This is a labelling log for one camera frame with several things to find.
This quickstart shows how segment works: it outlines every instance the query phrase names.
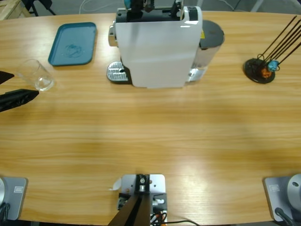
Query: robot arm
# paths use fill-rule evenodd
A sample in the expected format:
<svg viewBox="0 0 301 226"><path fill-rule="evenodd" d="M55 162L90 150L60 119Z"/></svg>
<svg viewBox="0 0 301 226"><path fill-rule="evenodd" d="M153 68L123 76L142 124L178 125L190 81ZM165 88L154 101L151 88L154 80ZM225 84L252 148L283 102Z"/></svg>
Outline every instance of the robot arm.
<svg viewBox="0 0 301 226"><path fill-rule="evenodd" d="M155 0L124 0L124 4L128 11L140 13L142 10L149 13L155 9ZM177 17L177 13L183 9L183 0L174 0L171 8L170 16Z"/></svg>

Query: white label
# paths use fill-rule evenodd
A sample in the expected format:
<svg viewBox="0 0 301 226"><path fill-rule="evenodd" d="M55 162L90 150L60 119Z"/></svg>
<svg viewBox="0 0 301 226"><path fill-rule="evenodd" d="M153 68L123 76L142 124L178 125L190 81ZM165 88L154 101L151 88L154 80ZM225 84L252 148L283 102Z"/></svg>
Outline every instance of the white label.
<svg viewBox="0 0 301 226"><path fill-rule="evenodd" d="M269 189L271 192L280 192L280 188L278 185L270 185Z"/></svg>
<svg viewBox="0 0 301 226"><path fill-rule="evenodd" d="M14 193L23 193L24 187L16 186L14 189Z"/></svg>

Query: sticker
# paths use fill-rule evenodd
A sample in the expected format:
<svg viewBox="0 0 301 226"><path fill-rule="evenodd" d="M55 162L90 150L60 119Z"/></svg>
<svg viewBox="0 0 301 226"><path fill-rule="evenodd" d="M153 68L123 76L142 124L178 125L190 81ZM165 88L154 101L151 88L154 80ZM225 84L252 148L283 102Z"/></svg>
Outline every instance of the sticker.
<svg viewBox="0 0 301 226"><path fill-rule="evenodd" d="M204 31L202 31L202 33L201 33L201 39L205 39L205 33L204 33Z"/></svg>
<svg viewBox="0 0 301 226"><path fill-rule="evenodd" d="M14 189L14 193L23 193L24 187L16 186Z"/></svg>
<svg viewBox="0 0 301 226"><path fill-rule="evenodd" d="M269 189L271 192L280 192L280 188L278 185L270 185Z"/></svg>

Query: black rod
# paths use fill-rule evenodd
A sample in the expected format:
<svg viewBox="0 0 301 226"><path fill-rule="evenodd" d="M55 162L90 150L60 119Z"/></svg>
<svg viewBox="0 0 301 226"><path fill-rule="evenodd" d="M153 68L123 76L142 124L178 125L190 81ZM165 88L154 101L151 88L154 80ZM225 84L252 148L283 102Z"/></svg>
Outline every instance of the black rod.
<svg viewBox="0 0 301 226"><path fill-rule="evenodd" d="M297 16L294 16L293 18L292 18L292 20L288 23L288 25L283 29L283 31L277 36L277 38L270 44L270 46L263 52L263 54L262 55L264 55L267 51L268 51L268 49L274 44L274 42L282 35L282 33L287 29L287 27L294 21L294 19L296 19L296 17Z"/></svg>
<svg viewBox="0 0 301 226"><path fill-rule="evenodd" d="M289 43L287 43L284 46L284 48L280 51L280 53L274 57L275 60L277 60L282 54L284 54L285 51L287 51L287 49L290 48L301 37L300 33L301 33L301 30L289 41Z"/></svg>
<svg viewBox="0 0 301 226"><path fill-rule="evenodd" d="M280 61L280 63L278 64L278 66L285 61L297 48L299 48L301 46L301 42L282 60Z"/></svg>
<svg viewBox="0 0 301 226"><path fill-rule="evenodd" d="M286 36L278 43L278 45L272 50L272 52L270 52L270 54L266 57L266 59L268 60L268 58L274 53L274 51L278 48L278 46L281 45L281 43L287 38L287 36L293 31L293 29L300 23L301 19L292 27L292 29L286 34Z"/></svg>

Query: cable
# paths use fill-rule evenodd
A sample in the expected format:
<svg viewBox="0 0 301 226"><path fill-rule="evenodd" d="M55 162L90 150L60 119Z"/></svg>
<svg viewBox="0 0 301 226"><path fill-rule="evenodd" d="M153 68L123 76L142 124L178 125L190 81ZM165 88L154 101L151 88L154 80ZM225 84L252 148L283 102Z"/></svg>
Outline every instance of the cable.
<svg viewBox="0 0 301 226"><path fill-rule="evenodd" d="M241 2L241 0L238 0L238 2L236 3L236 6L234 7L234 10L237 8L237 6L239 5L240 2Z"/></svg>
<svg viewBox="0 0 301 226"><path fill-rule="evenodd" d="M236 10L236 7L238 6L238 4L240 3L241 0L239 0L239 2L236 4L236 6L234 8L228 2L226 2L225 0L218 0L218 1L221 1L221 2L225 3L227 6L229 6L232 9L232 11L246 12L246 11L240 10L240 9Z"/></svg>
<svg viewBox="0 0 301 226"><path fill-rule="evenodd" d="M229 6L229 7L232 9L232 11L235 10L235 9L234 9L228 2L226 2L225 0L218 0L218 1L221 1L221 2L225 3L227 6Z"/></svg>
<svg viewBox="0 0 301 226"><path fill-rule="evenodd" d="M111 3L109 3L109 4L107 4L107 5L104 5L104 6L100 6L100 7L98 7L98 8L86 10L84 6L85 6L87 3L92 2L92 1L96 1L96 0L83 0L83 2L81 3L81 5L80 5L80 7L79 7L79 14L81 14L81 10L83 10L83 11L85 11L85 12L88 12L88 13L90 13L90 12L96 12L96 11L102 9L102 8L106 8L106 7L110 6L110 5L113 5L113 4L118 3L118 1L115 1L115 2L111 2Z"/></svg>
<svg viewBox="0 0 301 226"><path fill-rule="evenodd" d="M179 223L192 223L195 226L200 226L199 224L197 224L196 222L192 221L192 220L178 220L178 221L167 221L164 222L164 220L167 217L167 213L164 212L159 212L159 213L155 213L151 216L151 219L153 219L153 217L156 216L156 218L150 223L152 226L161 226L161 225L165 225L165 224L179 224Z"/></svg>
<svg viewBox="0 0 301 226"><path fill-rule="evenodd" d="M153 225L165 225L165 224L179 224L179 223L192 223L196 226L200 226L199 224L197 224L196 222L192 221L192 220L179 220L179 221L168 221L168 222L160 222L160 223L154 223Z"/></svg>

